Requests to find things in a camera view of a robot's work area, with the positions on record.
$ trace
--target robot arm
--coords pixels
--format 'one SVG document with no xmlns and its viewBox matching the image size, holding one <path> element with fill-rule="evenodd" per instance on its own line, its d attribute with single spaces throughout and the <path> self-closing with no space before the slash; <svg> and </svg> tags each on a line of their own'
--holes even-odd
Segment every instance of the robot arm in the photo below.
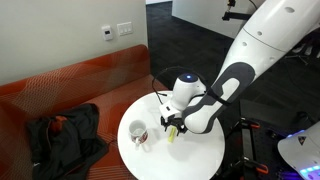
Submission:
<svg viewBox="0 0 320 180">
<path fill-rule="evenodd" d="M 183 97 L 171 99 L 173 109 L 181 112 L 185 127 L 197 134 L 210 132 L 228 104 L 306 34 L 320 26 L 319 7 L 320 0 L 265 1 L 235 38 L 218 78 L 206 94 L 192 99 L 185 109 L 174 105 Z"/>
</svg>

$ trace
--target round white table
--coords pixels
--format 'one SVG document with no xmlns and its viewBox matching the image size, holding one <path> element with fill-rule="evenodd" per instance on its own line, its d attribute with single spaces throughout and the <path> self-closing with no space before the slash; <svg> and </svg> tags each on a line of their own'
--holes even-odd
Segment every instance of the round white table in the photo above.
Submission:
<svg viewBox="0 0 320 180">
<path fill-rule="evenodd" d="M 160 95 L 162 102 L 169 98 Z M 208 134 L 187 131 L 168 141 L 167 132 L 160 124 L 160 102 L 155 93 L 134 102 L 122 117 L 118 130 L 118 147 L 129 171 L 139 180 L 208 180 L 218 170 L 225 151 L 225 140 L 220 122 L 216 119 Z M 129 135 L 129 125 L 142 120 L 147 125 L 148 138 L 136 148 Z"/>
</svg>

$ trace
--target yellow object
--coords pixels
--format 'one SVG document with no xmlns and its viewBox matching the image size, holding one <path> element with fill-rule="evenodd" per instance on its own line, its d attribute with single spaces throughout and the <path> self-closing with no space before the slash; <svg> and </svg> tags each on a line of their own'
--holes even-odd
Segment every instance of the yellow object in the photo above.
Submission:
<svg viewBox="0 0 320 180">
<path fill-rule="evenodd" d="M 168 138 L 168 141 L 171 142 L 171 143 L 173 142 L 174 136 L 176 134 L 176 130 L 177 130 L 177 128 L 175 126 L 173 126 L 171 128 L 170 136 Z"/>
</svg>

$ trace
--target white mug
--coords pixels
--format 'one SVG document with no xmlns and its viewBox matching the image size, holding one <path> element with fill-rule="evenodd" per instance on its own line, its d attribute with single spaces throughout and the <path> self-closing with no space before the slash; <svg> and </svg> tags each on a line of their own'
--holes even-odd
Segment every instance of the white mug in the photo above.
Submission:
<svg viewBox="0 0 320 180">
<path fill-rule="evenodd" d="M 131 122 L 129 126 L 129 132 L 131 140 L 138 147 L 141 143 L 144 143 L 148 138 L 148 132 L 146 124 L 141 120 L 135 120 Z"/>
</svg>

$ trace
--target orange couch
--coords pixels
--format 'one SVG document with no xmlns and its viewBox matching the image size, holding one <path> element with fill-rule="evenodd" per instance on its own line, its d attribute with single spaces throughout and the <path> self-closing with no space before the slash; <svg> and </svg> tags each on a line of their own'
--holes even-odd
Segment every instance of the orange couch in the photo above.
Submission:
<svg viewBox="0 0 320 180">
<path fill-rule="evenodd" d="M 98 135 L 117 139 L 126 109 L 152 92 L 147 47 L 134 46 L 81 63 L 0 86 L 0 179 L 32 178 L 26 121 L 81 103 L 99 107 Z M 158 90 L 167 89 L 156 81 Z M 117 143 L 95 163 L 88 179 L 135 179 L 121 160 Z"/>
</svg>

